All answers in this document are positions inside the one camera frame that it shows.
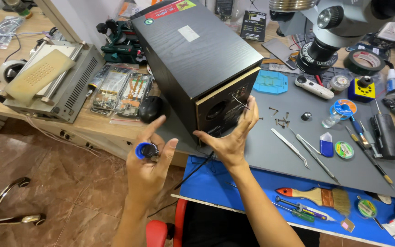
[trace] wooden desk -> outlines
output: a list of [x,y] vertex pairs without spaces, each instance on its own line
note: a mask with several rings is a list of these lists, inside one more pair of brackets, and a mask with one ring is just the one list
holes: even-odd
[[[16,33],[21,32],[41,32],[48,31],[53,27],[51,21],[43,15],[40,15],[39,8],[32,8],[33,17],[31,19],[26,20],[16,31]],[[16,16],[15,13],[0,11],[0,21],[5,16]],[[275,30],[277,30],[277,23],[271,22],[266,30],[266,38],[265,40],[270,40],[272,38],[278,38],[283,43],[288,44],[288,37],[279,37],[276,35]],[[42,35],[20,35],[21,41],[21,50],[11,56],[10,59],[28,59],[30,50],[36,45],[36,40],[40,39]],[[255,48],[260,54],[264,57],[269,56],[269,52],[261,46],[261,42],[257,41],[247,41],[253,48]],[[4,62],[5,58],[12,52],[18,49],[18,41],[16,38],[12,39],[8,49],[0,50],[0,65]],[[344,48],[338,51],[339,59],[335,66],[343,67],[343,58],[348,55],[348,52],[345,51]],[[395,65],[395,49],[392,51],[391,62]],[[382,70],[383,73],[387,73],[388,68],[384,68]],[[3,89],[5,85],[0,83],[0,89]],[[34,120],[35,124],[40,128],[51,132],[57,136],[61,130],[64,130],[67,134],[70,135],[70,141],[83,145],[88,142],[90,145],[104,149],[118,157],[126,159],[128,152],[132,149],[132,146],[129,145],[132,141],[135,140],[138,132],[144,129],[144,126],[124,126],[124,125],[116,125],[110,124],[107,118],[104,118],[100,115],[91,114],[88,111],[89,101],[87,100],[83,106],[83,109],[80,111],[77,119],[73,124],[68,123],[58,123],[58,122],[49,122],[42,120]],[[16,113],[13,110],[10,110],[8,107],[4,106],[0,103],[0,115],[14,117],[18,119],[25,119],[24,115]],[[184,166],[187,160],[187,154],[182,152],[181,150],[177,150],[173,164]]]

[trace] paint brush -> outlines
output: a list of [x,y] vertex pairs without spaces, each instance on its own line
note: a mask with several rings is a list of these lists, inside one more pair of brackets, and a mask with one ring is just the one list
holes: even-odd
[[348,193],[340,188],[332,190],[326,188],[313,188],[309,191],[299,191],[294,188],[279,188],[277,193],[283,196],[304,197],[318,206],[331,207],[346,217],[350,215],[350,199]]

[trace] yellow device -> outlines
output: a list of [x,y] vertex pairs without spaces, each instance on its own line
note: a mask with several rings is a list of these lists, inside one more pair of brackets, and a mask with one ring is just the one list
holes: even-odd
[[348,87],[348,99],[368,103],[376,98],[373,79],[369,76],[354,78]]

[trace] black tape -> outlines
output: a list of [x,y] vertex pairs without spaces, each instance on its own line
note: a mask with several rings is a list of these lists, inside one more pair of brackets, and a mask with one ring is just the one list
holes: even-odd
[[[358,63],[355,58],[360,58],[367,61],[372,65],[372,67],[367,67]],[[385,62],[376,53],[366,50],[353,50],[344,59],[344,67],[361,76],[373,76],[385,67]]]

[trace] white sticker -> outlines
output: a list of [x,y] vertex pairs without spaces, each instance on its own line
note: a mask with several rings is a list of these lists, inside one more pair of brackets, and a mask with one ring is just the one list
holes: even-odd
[[192,42],[195,39],[199,38],[200,36],[193,31],[193,29],[191,29],[191,27],[189,27],[188,25],[184,26],[183,28],[178,29],[178,32],[180,34],[182,34],[182,36],[184,36],[184,38],[188,41],[188,42]]

